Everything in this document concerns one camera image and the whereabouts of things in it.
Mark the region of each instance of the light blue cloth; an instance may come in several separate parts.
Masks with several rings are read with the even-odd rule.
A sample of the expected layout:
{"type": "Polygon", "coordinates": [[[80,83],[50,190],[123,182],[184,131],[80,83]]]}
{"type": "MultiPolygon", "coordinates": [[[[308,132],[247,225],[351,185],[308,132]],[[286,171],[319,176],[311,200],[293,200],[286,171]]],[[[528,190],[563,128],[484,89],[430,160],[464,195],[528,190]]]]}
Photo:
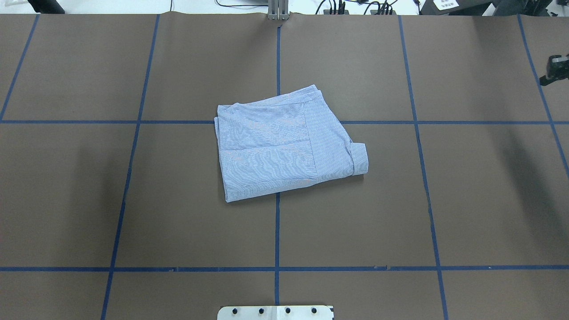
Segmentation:
{"type": "Polygon", "coordinates": [[[225,201],[368,172],[315,85],[249,104],[220,105],[214,119],[225,201]]]}

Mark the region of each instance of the shirt cuff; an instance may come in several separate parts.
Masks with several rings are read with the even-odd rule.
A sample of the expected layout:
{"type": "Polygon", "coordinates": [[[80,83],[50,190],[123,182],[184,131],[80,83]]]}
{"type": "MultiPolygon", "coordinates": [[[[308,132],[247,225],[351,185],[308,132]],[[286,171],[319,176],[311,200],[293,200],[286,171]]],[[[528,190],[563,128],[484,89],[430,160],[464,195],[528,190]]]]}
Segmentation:
{"type": "Polygon", "coordinates": [[[359,175],[368,172],[368,152],[363,143],[350,143],[350,153],[354,162],[354,173],[359,175]]]}

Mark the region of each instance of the white plate with holes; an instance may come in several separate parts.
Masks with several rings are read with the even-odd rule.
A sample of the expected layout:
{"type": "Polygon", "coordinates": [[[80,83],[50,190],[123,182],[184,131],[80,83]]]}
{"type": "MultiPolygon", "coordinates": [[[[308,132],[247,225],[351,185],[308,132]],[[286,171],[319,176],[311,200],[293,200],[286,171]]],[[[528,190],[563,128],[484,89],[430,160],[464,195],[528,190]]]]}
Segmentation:
{"type": "Polygon", "coordinates": [[[333,306],[228,306],[217,320],[333,320],[333,306]]]}

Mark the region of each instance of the white bracket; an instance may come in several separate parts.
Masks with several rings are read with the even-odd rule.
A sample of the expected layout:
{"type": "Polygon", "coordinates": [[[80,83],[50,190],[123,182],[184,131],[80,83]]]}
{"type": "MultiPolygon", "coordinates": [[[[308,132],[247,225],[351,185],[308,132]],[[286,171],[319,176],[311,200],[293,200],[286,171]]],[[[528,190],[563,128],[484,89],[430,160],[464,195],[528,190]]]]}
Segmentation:
{"type": "Polygon", "coordinates": [[[333,306],[223,307],[217,320],[334,320],[333,306]]]}
{"type": "Polygon", "coordinates": [[[269,0],[269,20],[288,20],[288,0],[269,0]]]}

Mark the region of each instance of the striped shirt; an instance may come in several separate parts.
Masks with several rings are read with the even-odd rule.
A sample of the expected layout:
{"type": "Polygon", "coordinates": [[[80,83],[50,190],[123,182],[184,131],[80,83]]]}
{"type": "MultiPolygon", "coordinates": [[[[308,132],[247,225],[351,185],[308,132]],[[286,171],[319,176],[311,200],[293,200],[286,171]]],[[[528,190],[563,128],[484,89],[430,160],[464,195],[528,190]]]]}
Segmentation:
{"type": "Polygon", "coordinates": [[[225,201],[368,172],[315,85],[248,104],[220,105],[214,119],[225,201]]]}

